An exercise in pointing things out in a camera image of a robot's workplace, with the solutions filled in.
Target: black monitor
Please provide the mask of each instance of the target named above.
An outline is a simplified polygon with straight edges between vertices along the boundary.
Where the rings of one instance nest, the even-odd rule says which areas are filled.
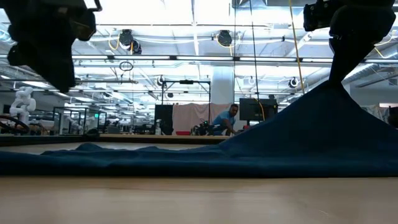
[[[260,99],[264,109],[265,119],[269,119],[278,113],[278,104],[276,100]],[[262,121],[262,110],[257,100],[253,98],[239,99],[239,119],[241,121]]]

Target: man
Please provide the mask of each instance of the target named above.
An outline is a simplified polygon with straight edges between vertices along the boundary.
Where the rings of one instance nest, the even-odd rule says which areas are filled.
[[[216,119],[213,121],[213,125],[220,125],[220,129],[214,132],[215,136],[222,135],[222,132],[226,129],[226,134],[229,136],[231,133],[236,134],[236,131],[233,129],[235,124],[235,115],[238,113],[239,106],[236,104],[232,104],[229,107],[228,111],[221,112]]]

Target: ceiling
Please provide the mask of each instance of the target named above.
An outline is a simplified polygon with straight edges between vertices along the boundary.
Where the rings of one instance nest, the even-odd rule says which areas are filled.
[[[88,7],[94,6],[93,0],[85,2]],[[214,68],[226,66],[233,67],[235,71],[236,100],[255,94],[256,85],[252,84],[251,80],[257,77],[261,96],[267,97],[267,93],[276,93],[279,101],[282,101],[285,99],[284,93],[300,93],[299,88],[288,87],[289,80],[299,77],[296,63],[267,61],[259,62],[255,66],[253,61],[95,59],[97,55],[130,54],[121,46],[115,49],[121,29],[132,30],[134,38],[142,47],[142,55],[293,58],[296,57],[296,52],[292,19],[289,6],[281,2],[285,1],[268,0],[268,5],[265,5],[262,0],[253,0],[254,7],[251,12],[247,4],[231,7],[231,0],[102,0],[103,11],[95,13],[97,32],[89,42],[76,40],[72,46],[73,55],[87,55],[86,58],[80,57],[74,60],[75,75],[82,83],[67,95],[56,92],[50,94],[57,94],[69,103],[95,102],[112,105],[118,103],[117,110],[120,111],[142,110],[145,111],[143,113],[146,111],[153,113],[153,110],[148,110],[149,106],[146,105],[161,102],[161,87],[157,84],[160,76],[171,81],[211,81]],[[298,55],[300,58],[331,60],[333,52],[328,46],[328,29],[305,32],[302,27],[303,6],[311,3],[313,2],[301,0],[292,2]],[[4,11],[0,11],[0,30],[7,30],[8,25],[7,16]],[[367,58],[396,58],[397,29],[398,21],[389,35],[376,47],[380,53],[372,51]],[[229,31],[234,39],[234,47],[223,47],[218,43],[217,35],[220,30]],[[6,32],[0,32],[0,55],[7,54],[13,43],[7,38]],[[119,68],[119,64],[124,61],[134,64],[130,72],[124,72]],[[327,77],[330,65],[330,62],[302,63],[301,72],[305,88],[311,89],[315,83]],[[395,72],[395,64],[384,63],[382,68],[386,67],[390,68],[389,72]],[[350,82],[355,85],[380,78],[380,74],[377,75],[375,72],[358,70],[351,74],[350,78]],[[4,59],[0,59],[0,72],[3,74],[1,80],[4,83],[3,88],[7,86],[14,88],[13,82],[6,82],[5,77],[30,81],[42,80],[29,68],[9,67]],[[53,89],[41,82],[20,81],[16,82],[15,87],[23,85],[34,85],[38,91]],[[379,83],[372,88],[385,88],[385,86],[380,86]],[[206,103],[208,91],[208,85],[175,84],[168,89],[168,92],[175,93],[173,98],[165,97],[164,103]],[[82,101],[76,97],[92,101]]]

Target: blue shirt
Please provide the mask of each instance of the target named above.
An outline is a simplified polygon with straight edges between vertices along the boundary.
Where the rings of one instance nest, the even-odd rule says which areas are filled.
[[[227,120],[231,123],[231,125],[234,126],[234,124],[235,124],[235,118],[234,118],[234,117],[231,117],[231,116],[229,115],[229,111],[223,111],[223,112],[221,112],[221,113],[216,117],[216,119],[214,119],[213,125],[220,124],[220,125],[224,126],[224,122],[223,122],[224,119],[227,119]]]

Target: red object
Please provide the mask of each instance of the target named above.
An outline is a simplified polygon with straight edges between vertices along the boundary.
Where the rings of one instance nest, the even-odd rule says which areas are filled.
[[[190,131],[176,131],[175,133],[177,135],[191,135]]]

